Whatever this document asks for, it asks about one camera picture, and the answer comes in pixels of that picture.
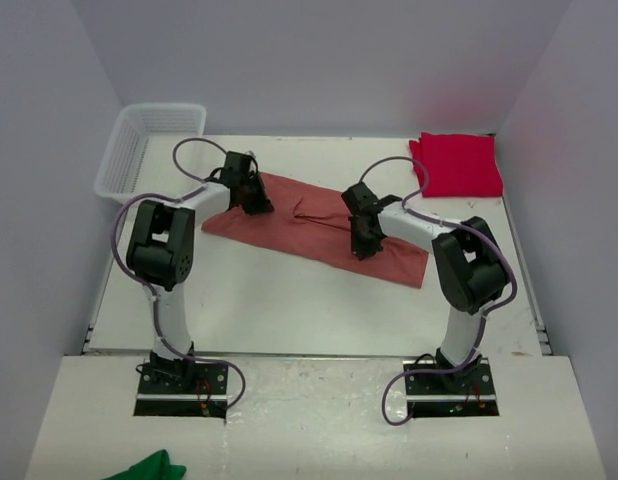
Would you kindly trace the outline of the salmon pink t shirt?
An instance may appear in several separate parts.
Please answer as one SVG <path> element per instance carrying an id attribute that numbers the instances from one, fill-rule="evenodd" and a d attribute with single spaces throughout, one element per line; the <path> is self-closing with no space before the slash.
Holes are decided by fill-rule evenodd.
<path id="1" fill-rule="evenodd" d="M 429 254 L 421 248 L 389 237 L 373 257 L 354 256 L 350 213 L 338 191 L 270 173 L 262 180 L 273 212 L 250 216 L 237 207 L 205 221 L 201 230 L 359 275 L 422 287 Z"/>

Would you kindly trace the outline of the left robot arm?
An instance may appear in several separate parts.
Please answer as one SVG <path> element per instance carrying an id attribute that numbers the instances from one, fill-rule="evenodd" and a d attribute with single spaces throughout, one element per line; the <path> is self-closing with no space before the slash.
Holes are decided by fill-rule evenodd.
<path id="1" fill-rule="evenodd" d="M 136 210 L 125 264 L 146 292 L 154 346 L 151 357 L 164 360 L 161 380 L 184 393 L 197 379 L 199 360 L 185 313 L 184 284 L 194 261 L 195 230 L 212 217 L 240 208 L 248 215 L 274 211 L 255 157 L 230 151 L 219 173 L 181 198 L 143 194 Z"/>

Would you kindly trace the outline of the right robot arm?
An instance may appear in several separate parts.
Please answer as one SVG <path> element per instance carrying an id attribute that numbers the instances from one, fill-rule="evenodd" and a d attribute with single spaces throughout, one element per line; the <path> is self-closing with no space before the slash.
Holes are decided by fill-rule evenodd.
<path id="1" fill-rule="evenodd" d="M 435 375 L 445 392 L 456 393 L 471 379 L 489 313 L 507 304 L 506 286 L 517 288 L 513 271 L 491 230 L 480 217 L 464 222 L 417 212 L 396 195 L 377 197 L 359 182 L 341 194 L 349 210 L 351 252 L 367 259 L 383 250 L 387 237 L 405 241 L 433 256 L 440 289 L 449 304 L 445 338 L 433 366 L 410 375 Z"/>

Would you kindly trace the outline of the white plastic basket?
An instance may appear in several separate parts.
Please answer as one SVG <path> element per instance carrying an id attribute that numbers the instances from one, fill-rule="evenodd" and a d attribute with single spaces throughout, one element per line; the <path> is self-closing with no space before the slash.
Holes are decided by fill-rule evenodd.
<path id="1" fill-rule="evenodd" d="M 173 197 L 197 183 L 172 160 L 181 140 L 203 135 L 206 109 L 189 103 L 140 103 L 123 108 L 105 149 L 94 193 L 120 204 L 141 193 Z"/>

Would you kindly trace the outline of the folded red t shirt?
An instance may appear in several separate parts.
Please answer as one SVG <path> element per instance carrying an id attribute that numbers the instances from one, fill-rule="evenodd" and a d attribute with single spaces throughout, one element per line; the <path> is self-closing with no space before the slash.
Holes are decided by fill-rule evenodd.
<path id="1" fill-rule="evenodd" d="M 422 192 L 425 198 L 498 198 L 503 194 L 493 136 L 423 132 L 409 141 L 409 150 L 429 175 Z"/>

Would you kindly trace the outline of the green cloth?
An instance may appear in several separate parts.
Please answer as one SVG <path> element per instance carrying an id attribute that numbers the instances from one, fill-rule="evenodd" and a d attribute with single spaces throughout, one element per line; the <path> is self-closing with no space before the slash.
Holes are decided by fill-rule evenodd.
<path id="1" fill-rule="evenodd" d="M 182 480 L 186 473 L 187 467 L 174 464 L 169 453 L 162 449 L 105 480 Z"/>

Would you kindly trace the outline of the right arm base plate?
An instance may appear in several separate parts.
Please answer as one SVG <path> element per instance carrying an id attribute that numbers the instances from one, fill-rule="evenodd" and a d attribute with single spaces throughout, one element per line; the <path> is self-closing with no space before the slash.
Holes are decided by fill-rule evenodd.
<path id="1" fill-rule="evenodd" d="M 489 360 L 480 357 L 452 375 L 408 374 L 404 379 L 413 419 L 496 417 L 500 414 Z"/>

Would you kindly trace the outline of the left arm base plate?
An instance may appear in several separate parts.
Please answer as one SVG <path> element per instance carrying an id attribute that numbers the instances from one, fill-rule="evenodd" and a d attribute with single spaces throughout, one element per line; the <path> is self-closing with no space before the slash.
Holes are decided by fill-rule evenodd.
<path id="1" fill-rule="evenodd" d="M 136 372 L 134 416 L 226 419 L 226 365 L 166 360 L 151 353 Z"/>

